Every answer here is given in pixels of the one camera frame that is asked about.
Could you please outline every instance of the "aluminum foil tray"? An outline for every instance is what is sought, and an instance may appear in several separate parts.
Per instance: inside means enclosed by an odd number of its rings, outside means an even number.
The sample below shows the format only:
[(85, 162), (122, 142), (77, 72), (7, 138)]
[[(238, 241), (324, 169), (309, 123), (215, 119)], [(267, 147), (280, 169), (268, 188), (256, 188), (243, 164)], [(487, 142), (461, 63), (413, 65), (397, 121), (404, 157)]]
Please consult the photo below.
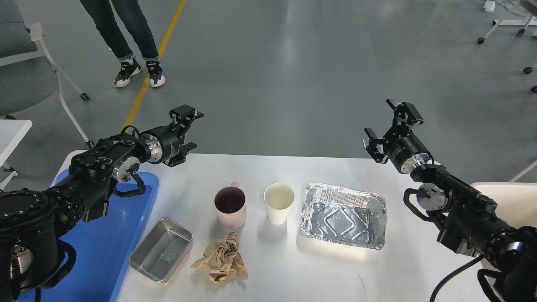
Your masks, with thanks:
[(153, 281), (166, 283), (190, 251), (192, 233), (161, 219), (129, 258), (129, 264)]
[(312, 238), (380, 250), (387, 218), (386, 201), (378, 194), (310, 183), (300, 229)]

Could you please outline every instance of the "blue tray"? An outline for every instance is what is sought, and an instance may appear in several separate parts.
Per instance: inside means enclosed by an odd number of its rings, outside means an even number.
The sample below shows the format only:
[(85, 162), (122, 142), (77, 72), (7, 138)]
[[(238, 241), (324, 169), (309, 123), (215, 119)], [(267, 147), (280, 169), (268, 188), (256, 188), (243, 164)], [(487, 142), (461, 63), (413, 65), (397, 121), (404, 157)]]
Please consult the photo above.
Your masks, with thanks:
[[(61, 172), (54, 183), (67, 176)], [(128, 258), (136, 248), (157, 197), (158, 178), (140, 172), (146, 193), (128, 198), (110, 197), (108, 215), (89, 223), (79, 222), (61, 240), (76, 250), (70, 274), (52, 289), (41, 291), (42, 302), (116, 301), (129, 267)], [(136, 183), (118, 184), (119, 191), (136, 189)], [(33, 290), (20, 294), (17, 302), (34, 302)]]

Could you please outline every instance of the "brown paper towel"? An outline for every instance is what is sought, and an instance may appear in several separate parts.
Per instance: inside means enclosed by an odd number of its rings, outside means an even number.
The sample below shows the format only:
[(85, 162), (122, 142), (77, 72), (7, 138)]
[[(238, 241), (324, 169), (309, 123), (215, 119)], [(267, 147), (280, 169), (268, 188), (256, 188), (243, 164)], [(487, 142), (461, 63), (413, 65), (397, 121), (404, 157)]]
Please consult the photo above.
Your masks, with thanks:
[(231, 277), (247, 280), (248, 271), (238, 252), (238, 240), (241, 235), (236, 232), (228, 233), (224, 238), (213, 241), (203, 252), (203, 258), (196, 260), (192, 267), (209, 269), (209, 279), (220, 285)]

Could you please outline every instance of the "white paper cup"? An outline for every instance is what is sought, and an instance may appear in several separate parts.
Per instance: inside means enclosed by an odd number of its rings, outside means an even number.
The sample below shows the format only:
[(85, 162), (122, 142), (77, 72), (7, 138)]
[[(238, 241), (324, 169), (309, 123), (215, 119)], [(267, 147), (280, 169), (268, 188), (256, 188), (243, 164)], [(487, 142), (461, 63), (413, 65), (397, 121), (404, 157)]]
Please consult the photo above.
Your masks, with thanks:
[(273, 183), (265, 189), (265, 205), (268, 220), (275, 225), (281, 225), (287, 219), (295, 193), (284, 183)]

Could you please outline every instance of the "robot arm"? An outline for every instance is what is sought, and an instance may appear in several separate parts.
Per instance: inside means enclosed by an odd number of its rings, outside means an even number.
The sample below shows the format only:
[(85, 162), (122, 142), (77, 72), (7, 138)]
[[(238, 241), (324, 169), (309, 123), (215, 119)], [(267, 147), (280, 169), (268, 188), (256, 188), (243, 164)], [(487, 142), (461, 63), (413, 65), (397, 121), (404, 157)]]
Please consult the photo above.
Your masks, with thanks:
[[(429, 163), (431, 153), (412, 132), (423, 118), (410, 103), (397, 104), (391, 99), (387, 103), (394, 110), (393, 124), (382, 139), (365, 128), (369, 137), (366, 151), (376, 162), (390, 160), (399, 173), (423, 183), (418, 190), (405, 191), (405, 205), (438, 227), (438, 242), (455, 253), (481, 254), (499, 270), (478, 273), (491, 301), (499, 299), (487, 288), (485, 276), (496, 280), (494, 287), (506, 302), (537, 301), (537, 229), (509, 226), (496, 217), (494, 200), (451, 175), (444, 166)], [(410, 203), (413, 194), (426, 215)]]
[[(172, 122), (142, 133), (127, 127), (90, 150), (74, 156), (69, 175), (43, 192), (21, 189), (0, 193), (0, 301), (12, 302), (21, 291), (55, 286), (71, 270), (75, 250), (59, 238), (79, 220), (105, 216), (108, 199), (143, 194), (145, 186), (136, 174), (140, 163), (174, 167), (186, 161), (197, 147), (184, 144), (186, 131), (203, 113), (183, 105), (170, 111)], [(118, 182), (131, 178), (134, 192), (119, 192)]]

